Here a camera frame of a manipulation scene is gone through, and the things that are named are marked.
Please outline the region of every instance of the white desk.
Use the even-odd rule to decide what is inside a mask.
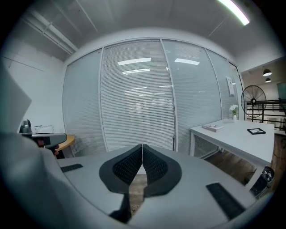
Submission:
[[[194,156],[195,135],[197,135],[252,163],[257,166],[257,169],[246,185],[246,188],[250,190],[264,167],[271,163],[274,147],[274,125],[240,120],[232,123],[230,119],[223,119],[211,124],[224,126],[224,130],[216,133],[206,130],[202,126],[192,127],[190,155]],[[247,131],[251,128],[261,128],[266,134],[252,135]]]

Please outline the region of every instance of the standing fan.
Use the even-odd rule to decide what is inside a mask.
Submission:
[[[244,89],[240,101],[243,111],[252,119],[262,115],[263,110],[266,108],[266,104],[259,103],[266,101],[266,96],[263,90],[256,85],[250,85]]]

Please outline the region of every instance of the black pendant lamp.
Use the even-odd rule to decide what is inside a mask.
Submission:
[[[268,68],[264,69],[263,76],[270,76],[271,74],[272,74],[272,72]]]

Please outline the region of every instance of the picture frame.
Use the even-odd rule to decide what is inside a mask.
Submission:
[[[253,129],[247,129],[247,131],[249,133],[251,133],[252,135],[256,135],[256,134],[266,134],[266,132],[260,128],[253,128]]]

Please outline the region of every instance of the railing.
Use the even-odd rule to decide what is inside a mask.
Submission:
[[[247,119],[250,119],[252,121],[254,121],[254,120],[261,121],[262,123],[264,121],[273,122],[273,123],[286,123],[285,107],[286,107],[286,100],[285,99],[284,100],[278,99],[278,100],[257,101],[254,105],[251,102],[247,102],[246,103],[246,109],[248,111],[251,111],[251,113],[248,114],[248,116],[250,116],[251,118],[247,118]],[[278,114],[278,115],[277,114],[268,114],[267,111],[280,111],[280,112],[283,112],[284,114]],[[283,121],[265,120],[264,116],[284,117],[284,120]],[[284,127],[275,127],[275,128],[285,130],[285,125],[284,125]]]

